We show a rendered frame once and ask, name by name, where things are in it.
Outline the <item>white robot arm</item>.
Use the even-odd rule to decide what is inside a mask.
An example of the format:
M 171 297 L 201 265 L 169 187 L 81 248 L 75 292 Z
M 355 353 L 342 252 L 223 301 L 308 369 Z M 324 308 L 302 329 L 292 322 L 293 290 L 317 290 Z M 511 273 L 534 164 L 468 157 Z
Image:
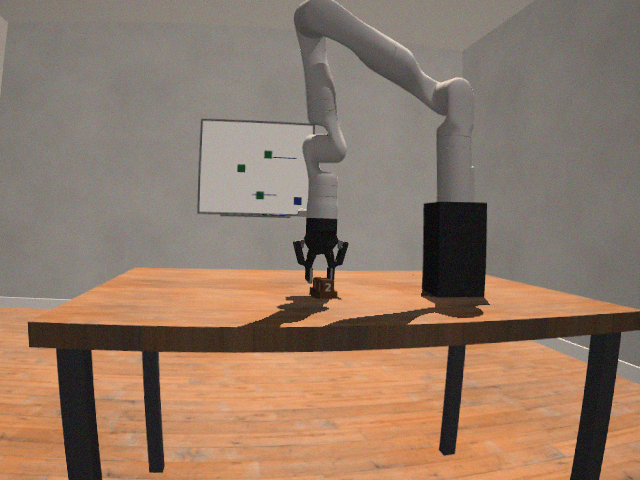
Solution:
M 447 116 L 436 131 L 437 202 L 474 202 L 474 95 L 468 81 L 454 78 L 440 83 L 431 79 L 408 49 L 334 0 L 306 0 L 295 11 L 294 24 L 303 61 L 308 121 L 328 132 L 309 135 L 303 142 L 309 188 L 307 209 L 299 209 L 298 217 L 337 219 L 338 214 L 337 176 L 319 167 L 319 163 L 339 163 L 346 155 L 327 63 L 326 37 L 348 47 L 368 68 L 437 114 Z

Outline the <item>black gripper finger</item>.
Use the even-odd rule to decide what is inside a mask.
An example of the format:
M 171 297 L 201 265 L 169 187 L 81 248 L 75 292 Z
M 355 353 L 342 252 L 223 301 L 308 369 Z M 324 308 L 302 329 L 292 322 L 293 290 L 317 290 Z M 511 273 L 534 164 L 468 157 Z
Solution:
M 304 243 L 306 243 L 305 239 L 293 241 L 298 264 L 305 266 L 305 280 L 307 281 L 307 283 L 312 284 L 312 281 L 313 281 L 312 265 L 313 265 L 314 259 L 316 258 L 321 241 L 320 240 L 315 241 L 312 253 L 310 253 L 310 250 L 308 250 L 306 261 L 304 259 L 304 255 L 302 251 L 302 249 L 304 248 Z
M 327 247 L 327 251 L 328 251 L 328 255 L 325 255 L 325 258 L 327 260 L 327 278 L 334 280 L 334 276 L 335 276 L 335 267 L 342 265 L 343 261 L 344 261 L 344 257 L 348 248 L 348 242 L 344 242 L 344 241 L 340 241 L 338 240 L 337 243 L 337 248 L 338 253 L 336 256 L 336 259 L 334 260 L 334 253 L 333 253 L 333 249 L 332 249 L 332 244 L 330 240 L 327 240 L 326 242 L 326 247 Z

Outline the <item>small brown cube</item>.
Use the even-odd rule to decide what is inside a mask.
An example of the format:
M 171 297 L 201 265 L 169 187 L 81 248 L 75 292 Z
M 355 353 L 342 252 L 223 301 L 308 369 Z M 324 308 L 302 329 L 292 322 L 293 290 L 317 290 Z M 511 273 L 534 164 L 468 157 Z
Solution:
M 318 279 L 329 279 L 329 278 L 326 278 L 326 277 L 314 277 L 313 278 L 313 288 L 315 288 L 315 289 L 317 289 Z
M 331 280 L 331 279 L 318 279 L 317 290 L 319 290 L 319 291 L 334 291 L 334 280 Z

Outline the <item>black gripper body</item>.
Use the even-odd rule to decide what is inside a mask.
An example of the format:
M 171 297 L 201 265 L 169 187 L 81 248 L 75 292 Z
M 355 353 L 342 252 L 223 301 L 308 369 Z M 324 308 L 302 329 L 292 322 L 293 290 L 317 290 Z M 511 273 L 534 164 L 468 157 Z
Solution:
M 304 237 L 305 244 L 312 253 L 316 240 L 320 240 L 321 244 L 317 255 L 328 255 L 326 241 L 330 240 L 332 249 L 338 243 L 337 238 L 337 219 L 327 218 L 306 218 L 306 235 Z

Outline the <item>brown rectangular tray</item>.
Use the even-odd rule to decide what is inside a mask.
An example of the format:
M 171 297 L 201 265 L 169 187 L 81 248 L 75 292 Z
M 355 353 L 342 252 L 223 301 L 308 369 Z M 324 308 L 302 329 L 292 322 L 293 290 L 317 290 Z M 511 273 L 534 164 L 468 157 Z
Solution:
M 313 287 L 310 287 L 310 294 L 319 299 L 334 299 L 337 298 L 337 291 L 319 291 Z

